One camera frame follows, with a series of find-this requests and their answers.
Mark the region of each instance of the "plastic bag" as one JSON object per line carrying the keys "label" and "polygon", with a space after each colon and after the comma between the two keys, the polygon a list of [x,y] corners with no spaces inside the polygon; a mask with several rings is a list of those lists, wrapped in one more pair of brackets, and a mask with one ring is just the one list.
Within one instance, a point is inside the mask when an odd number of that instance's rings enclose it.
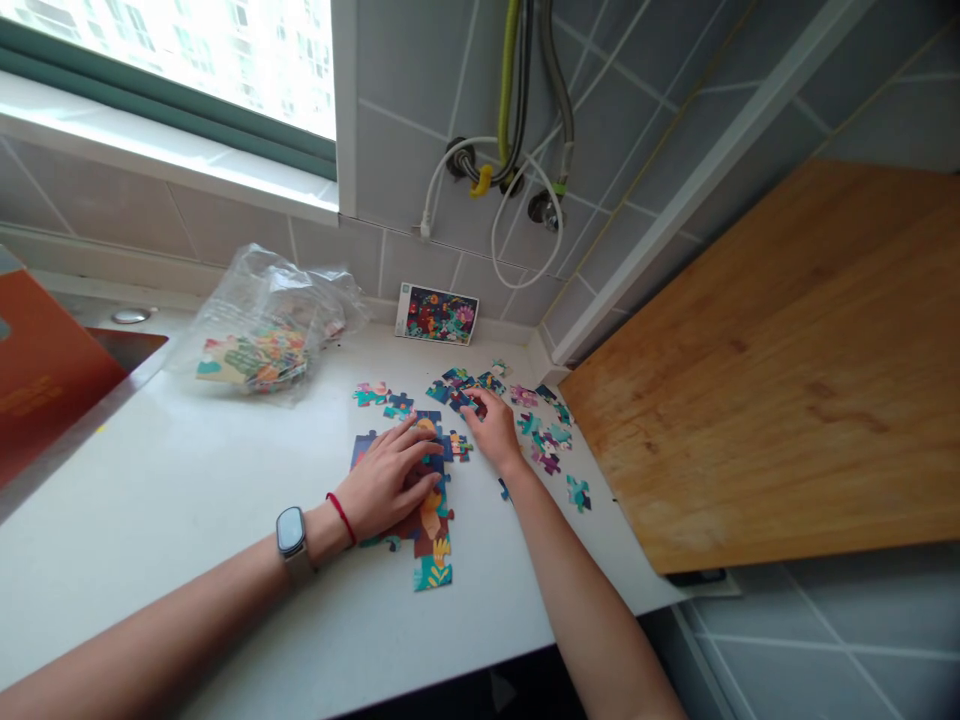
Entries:
{"label": "plastic bag", "polygon": [[248,245],[237,251],[166,366],[292,405],[316,373],[324,344],[357,332],[369,319],[350,273],[301,270]]}

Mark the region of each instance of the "red string bracelet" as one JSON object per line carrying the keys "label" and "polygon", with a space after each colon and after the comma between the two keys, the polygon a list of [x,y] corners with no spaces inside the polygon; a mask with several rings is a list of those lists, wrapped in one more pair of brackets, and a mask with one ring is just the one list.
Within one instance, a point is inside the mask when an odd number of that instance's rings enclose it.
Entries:
{"label": "red string bracelet", "polygon": [[337,496],[333,493],[327,493],[327,500],[333,503],[333,506],[337,509],[337,512],[340,513],[340,519],[343,520],[343,524],[347,526],[347,532],[350,533],[350,540],[353,542],[354,547],[357,544],[357,536],[353,534],[353,528],[350,527],[350,521],[347,520],[347,514],[343,511],[343,508],[340,507],[340,501],[337,500]]}

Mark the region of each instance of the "cardboard box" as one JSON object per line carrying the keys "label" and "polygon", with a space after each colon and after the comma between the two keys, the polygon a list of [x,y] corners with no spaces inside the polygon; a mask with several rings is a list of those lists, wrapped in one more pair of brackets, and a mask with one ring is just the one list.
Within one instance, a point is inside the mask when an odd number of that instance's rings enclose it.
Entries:
{"label": "cardboard box", "polygon": [[0,246],[0,488],[125,377]]}

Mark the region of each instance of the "yellow valve handle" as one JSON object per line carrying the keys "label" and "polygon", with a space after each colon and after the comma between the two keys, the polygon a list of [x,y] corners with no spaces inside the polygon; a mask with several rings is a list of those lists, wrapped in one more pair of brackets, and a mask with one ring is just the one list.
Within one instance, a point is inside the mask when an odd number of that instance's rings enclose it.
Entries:
{"label": "yellow valve handle", "polygon": [[490,178],[493,177],[493,165],[484,165],[480,168],[480,182],[470,183],[470,197],[483,197],[490,189]]}

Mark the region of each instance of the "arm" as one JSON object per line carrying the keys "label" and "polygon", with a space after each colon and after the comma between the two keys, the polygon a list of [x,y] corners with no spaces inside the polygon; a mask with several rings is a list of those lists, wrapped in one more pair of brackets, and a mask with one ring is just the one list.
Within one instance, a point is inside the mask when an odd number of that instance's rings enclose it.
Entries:
{"label": "arm", "polygon": [[487,390],[464,408],[480,450],[503,478],[520,519],[560,654],[591,718],[683,720],[686,715],[643,630],[527,464],[513,411]]}
{"label": "arm", "polygon": [[[414,421],[378,437],[336,490],[360,538],[404,518],[440,479],[418,474],[423,456],[443,449],[421,442],[432,435],[411,430]],[[304,520],[314,567],[350,544],[329,502],[305,512]],[[271,534],[0,693],[0,717],[159,714],[291,590]]]}

